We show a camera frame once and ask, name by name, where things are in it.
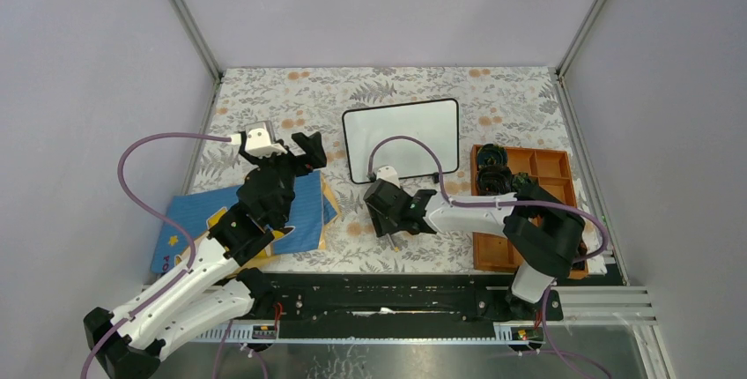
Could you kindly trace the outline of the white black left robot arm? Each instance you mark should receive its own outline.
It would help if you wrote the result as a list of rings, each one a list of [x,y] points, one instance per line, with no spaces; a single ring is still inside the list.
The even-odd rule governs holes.
[[[149,378],[174,350],[204,331],[239,316],[268,315],[273,288],[250,262],[299,236],[291,223],[295,182],[327,164],[320,132],[292,134],[300,154],[263,126],[228,137],[193,134],[194,139],[237,146],[239,155],[254,165],[237,190],[236,203],[194,238],[138,198],[124,178],[125,163],[139,146],[171,137],[171,132],[159,133],[133,143],[122,154],[117,174],[133,202],[186,239],[187,256],[121,306],[94,308],[85,316],[90,352],[79,374],[82,378],[94,362],[110,378]]]

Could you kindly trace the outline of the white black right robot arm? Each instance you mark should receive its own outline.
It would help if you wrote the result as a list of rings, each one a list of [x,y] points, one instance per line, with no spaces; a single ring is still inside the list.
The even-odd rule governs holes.
[[[495,235],[507,239],[522,257],[498,309],[511,320],[534,320],[545,292],[569,275],[581,260],[585,221],[536,183],[516,193],[494,196],[443,196],[434,189],[414,195],[384,180],[375,181],[364,202],[378,236],[398,232]]]

